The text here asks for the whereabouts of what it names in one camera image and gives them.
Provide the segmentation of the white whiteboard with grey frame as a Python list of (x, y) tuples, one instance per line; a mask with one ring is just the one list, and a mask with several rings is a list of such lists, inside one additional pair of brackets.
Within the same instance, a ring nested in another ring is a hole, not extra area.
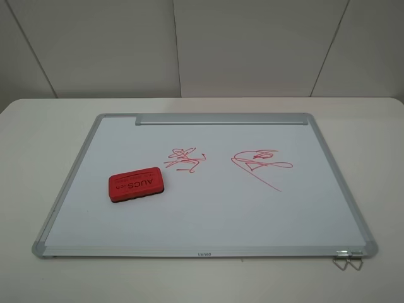
[[(136, 126), (100, 114), (32, 252), (50, 257), (335, 257), (377, 243), (314, 119)], [(111, 202), (109, 177), (158, 167), (164, 192)]]

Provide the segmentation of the grey marker tray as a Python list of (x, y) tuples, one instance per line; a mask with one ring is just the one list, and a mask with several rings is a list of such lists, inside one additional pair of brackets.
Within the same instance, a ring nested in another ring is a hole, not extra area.
[(294, 113), (139, 114), (135, 125), (308, 125), (308, 118)]

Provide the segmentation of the red whiteboard eraser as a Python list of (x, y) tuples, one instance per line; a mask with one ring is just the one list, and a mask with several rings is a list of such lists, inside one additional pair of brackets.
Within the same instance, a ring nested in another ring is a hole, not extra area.
[(158, 167), (112, 175), (108, 181), (109, 198), (113, 203), (160, 194), (164, 189)]

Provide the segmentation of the left metal hanging hook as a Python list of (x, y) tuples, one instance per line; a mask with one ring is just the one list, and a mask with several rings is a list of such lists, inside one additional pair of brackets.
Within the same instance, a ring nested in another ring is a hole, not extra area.
[(348, 251), (337, 251), (336, 256), (333, 258), (334, 265), (341, 271), (345, 271), (348, 266)]

